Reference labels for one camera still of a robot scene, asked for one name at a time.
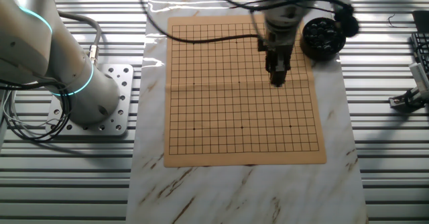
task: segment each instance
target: wire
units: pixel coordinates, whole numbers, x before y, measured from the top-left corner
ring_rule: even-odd
[[[423,44],[418,45],[418,46],[414,49],[414,53],[417,53],[417,52],[418,52],[418,50],[421,50],[424,46],[427,46],[427,45],[429,45],[429,42],[426,42],[426,43],[423,43]]]
[[[44,123],[41,123],[41,124],[39,124],[39,125],[31,125],[31,124],[28,124],[28,123],[26,123],[26,122],[24,122],[24,121],[22,121],[20,118],[19,118],[19,116],[18,116],[18,114],[17,114],[17,111],[16,111],[16,108],[15,108],[15,98],[16,98],[16,91],[9,91],[9,92],[5,92],[5,93],[7,93],[7,94],[3,94],[3,98],[5,99],[5,101],[7,101],[8,100],[8,98],[9,97],[12,97],[12,111],[13,111],[13,114],[15,115],[15,118],[13,118],[13,117],[11,117],[11,116],[9,116],[8,114],[7,114],[7,111],[6,111],[6,105],[3,105],[2,106],[2,109],[3,109],[3,116],[6,116],[8,119],[13,119],[14,121],[16,121],[16,122],[18,122],[18,123],[20,123],[20,124],[22,124],[23,126],[23,128],[25,128],[25,130],[27,130],[28,132],[31,132],[29,129],[27,129],[26,127],[25,127],[25,125],[26,126],[29,126],[29,127],[41,127],[41,126],[43,126],[43,125],[46,125],[46,124],[49,124],[50,122],[52,122],[52,121],[62,121],[62,120],[65,120],[65,118],[67,117],[67,115],[69,115],[69,114],[71,114],[71,111],[69,112],[69,113],[67,113],[67,115],[66,116],[64,116],[63,118],[61,118],[61,119],[51,119],[51,120],[49,120],[49,121],[46,121],[46,122],[44,122]],[[34,132],[32,132],[32,134],[34,134],[34,135],[41,135],[40,133],[34,133]]]
[[[3,97],[1,98],[1,101],[0,101],[0,107],[3,107],[3,102],[5,101],[5,97],[4,97],[4,93],[3,93]],[[4,114],[1,114],[1,118],[0,118],[0,131],[1,131],[1,128],[3,127],[3,122],[5,121],[5,115]]]
[[[23,85],[23,84],[17,84],[17,83],[9,82],[6,80],[0,80],[0,83],[14,86],[14,87],[0,87],[0,90],[6,90],[6,91],[32,90],[32,89],[38,89],[40,87],[58,85],[58,83],[56,83],[56,82],[40,82],[40,83],[32,83],[32,84]]]
[[[268,2],[268,1],[273,1],[273,0],[258,0],[258,1],[253,1],[253,2],[244,3],[243,5],[250,5],[250,4],[254,4],[254,3],[263,3],[263,2]],[[328,12],[328,13],[335,13],[335,12],[334,12],[334,11],[332,11],[332,10],[327,10],[327,9],[323,9],[323,8],[319,8],[319,7],[313,7],[313,6],[302,6],[302,5],[299,5],[299,4],[297,4],[297,3],[294,3],[294,5],[296,5],[296,6],[298,6],[298,7],[303,7],[303,8],[306,8],[306,9],[317,9],[317,10],[325,11],[325,12]],[[232,7],[229,7],[229,9],[236,9],[236,8],[239,8],[239,7],[238,7],[238,6],[232,6]]]
[[[147,9],[144,6],[143,0],[139,0],[141,9],[146,14],[147,20],[158,30],[161,34],[164,34],[167,36],[167,38],[170,38],[172,40],[176,40],[178,42],[182,43],[188,43],[188,44],[205,44],[205,43],[213,43],[213,42],[220,42],[224,40],[236,40],[236,39],[242,39],[242,38],[257,38],[258,36],[255,34],[245,34],[241,36],[227,36],[227,37],[221,37],[221,38],[213,38],[213,39],[207,39],[207,40],[185,40],[181,38],[177,38],[175,36],[170,35],[169,33],[165,32],[161,27],[155,23],[155,21],[150,16],[149,12],[147,12]]]
[[[249,4],[258,3],[258,2],[262,2],[262,1],[254,1],[254,2],[249,2],[249,3],[244,3],[244,4],[236,3],[232,0],[224,0],[224,1],[226,1],[230,4],[233,4],[235,7],[247,9],[247,10],[249,10],[249,12],[251,11],[252,13],[254,11],[263,11],[263,10],[268,10],[268,9],[274,9],[276,7],[282,7],[282,6],[286,6],[286,5],[290,5],[290,4],[296,5],[297,3],[301,2],[301,1],[326,1],[329,3],[334,3],[337,5],[340,5],[342,7],[351,7],[350,5],[347,5],[347,4],[345,4],[339,0],[287,0],[286,2],[283,2],[283,3],[277,3],[274,5],[268,5],[268,6],[248,6]],[[161,33],[161,34],[166,35],[167,38],[172,39],[172,40],[176,40],[177,42],[182,42],[182,43],[187,43],[187,44],[205,44],[205,43],[220,42],[220,41],[224,41],[224,40],[236,40],[236,39],[241,39],[241,38],[260,38],[260,36],[257,34],[228,36],[228,37],[213,38],[213,39],[207,39],[207,40],[186,40],[186,39],[182,39],[182,38],[177,38],[175,36],[170,35],[166,31],[164,31],[163,29],[161,29],[161,27],[157,23],[155,23],[155,21],[152,19],[151,15],[149,14],[147,9],[145,8],[143,0],[139,0],[139,4],[141,6],[142,11],[146,14],[147,20],[156,28],[156,30],[158,30],[159,33]],[[317,7],[307,7],[307,8],[326,11],[329,13],[334,13],[333,11],[330,11],[327,9],[321,9],[321,8],[317,8]]]
[[[259,29],[257,28],[254,12],[251,10],[251,11],[249,11],[249,13],[250,13],[250,18],[252,20],[253,28],[255,29],[255,32],[258,35],[258,38],[269,46],[270,42],[262,36],[262,34],[259,32]]]
[[[264,11],[264,10],[268,10],[268,9],[275,9],[277,7],[282,7],[282,6],[286,6],[289,4],[295,4],[295,3],[299,3],[302,1],[324,1],[324,2],[328,2],[328,3],[334,3],[336,5],[340,5],[341,7],[344,8],[350,8],[350,5],[347,5],[346,3],[343,3],[342,1],[339,0],[289,0],[283,3],[276,3],[273,5],[266,5],[266,6],[248,6],[246,4],[242,4],[242,3],[237,3],[234,2],[233,0],[224,0],[234,6],[243,8],[243,9],[247,9],[247,10],[254,10],[254,11]]]
[[[396,13],[394,13],[392,16],[388,17],[387,21],[390,24],[390,27],[395,27],[395,28],[400,28],[400,29],[410,29],[411,27],[398,27],[398,26],[394,26],[393,24],[391,24],[390,19],[395,17]]]
[[[93,26],[95,28],[95,30],[97,31],[97,33],[95,34],[95,40],[94,40],[94,45],[98,46],[100,43],[100,38],[101,38],[101,27],[99,25],[99,23],[89,17],[83,16],[83,15],[77,15],[74,13],[66,13],[63,11],[58,11],[58,14],[60,15],[60,17],[65,17],[67,19],[73,19],[76,21],[81,21],[81,22],[85,22],[91,26]]]
[[[57,89],[61,89],[63,86],[59,85],[58,83],[54,82],[55,87]],[[13,92],[9,92],[9,90],[6,92],[6,96],[7,99],[5,101],[5,106],[4,107],[4,112],[6,112],[7,116],[10,117],[9,121],[6,121],[6,124],[8,125],[9,129],[16,134],[18,137],[22,138],[22,139],[26,139],[29,140],[33,143],[46,143],[52,139],[54,139],[55,137],[58,136],[58,134],[64,129],[64,127],[66,126],[66,124],[68,123],[69,119],[70,119],[70,113],[72,111],[72,107],[71,107],[71,101],[70,101],[70,97],[68,96],[68,92],[67,90],[61,90],[60,91],[61,95],[61,103],[62,103],[62,113],[61,113],[61,117],[59,119],[59,121],[57,122],[57,124],[53,125],[52,129],[45,134],[39,135],[38,137],[34,136],[34,132],[28,131],[28,133],[30,133],[30,135],[28,135],[27,133],[25,133],[24,131],[27,130],[27,127],[23,126],[19,121],[16,121],[17,119],[15,119],[14,117],[17,117],[16,114],[16,109],[14,107],[14,100],[13,97],[10,97],[11,94],[13,96],[14,91]]]
[[[55,78],[53,78],[53,77],[48,77],[48,76],[41,76],[41,75],[35,75],[36,77],[38,77],[38,78],[40,78],[40,79],[42,79],[42,80],[48,80],[48,81],[51,81],[51,82],[56,82],[56,83],[58,83],[59,85],[63,85],[63,87],[61,88],[61,89],[58,89],[59,91],[63,91],[63,90],[66,90],[66,89],[68,89],[68,87],[70,87],[73,83],[75,83],[77,80],[79,80],[79,78],[82,76],[82,72],[84,71],[84,68],[82,68],[82,71],[80,72],[80,74],[79,74],[79,76],[78,77],[76,77],[74,80],[72,80],[70,83],[68,83],[67,85],[65,84],[65,83],[63,83],[63,82],[60,82],[60,81],[58,81],[58,80],[56,80]]]

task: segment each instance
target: bolt hole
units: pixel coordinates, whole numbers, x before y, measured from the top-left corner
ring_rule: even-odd
[[[99,112],[101,114],[103,114],[104,116],[107,116],[109,113],[107,113],[107,110],[103,107],[103,106],[98,106],[99,107]]]

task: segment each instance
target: keyboard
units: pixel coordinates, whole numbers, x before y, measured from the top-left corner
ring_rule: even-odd
[[[411,36],[411,41],[413,42],[413,48],[416,49],[420,44],[425,44],[426,42],[429,43],[429,34],[414,33]],[[429,78],[429,45],[423,46],[419,49],[416,55],[416,61],[422,64],[424,72]]]

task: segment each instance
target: metal bracket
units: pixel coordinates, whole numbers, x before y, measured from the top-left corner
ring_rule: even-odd
[[[106,120],[94,125],[80,126],[69,121],[59,136],[120,136],[127,132],[134,68],[129,64],[100,64],[98,68],[121,86],[119,87],[121,98],[116,110]],[[48,120],[58,119],[59,109],[61,109],[60,101],[52,97]],[[50,131],[50,126],[46,125],[46,132]]]
[[[412,113],[424,107],[424,101],[420,96],[418,87],[407,91],[403,95],[390,97],[389,104],[392,109],[403,113]]]

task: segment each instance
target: grid lines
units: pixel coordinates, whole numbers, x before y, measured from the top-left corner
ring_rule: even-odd
[[[252,34],[250,23],[173,25],[172,34],[204,40]],[[263,32],[263,24],[258,28]],[[299,47],[286,84],[275,88],[265,52],[245,38],[209,44],[172,42],[169,155],[317,152],[307,70]]]

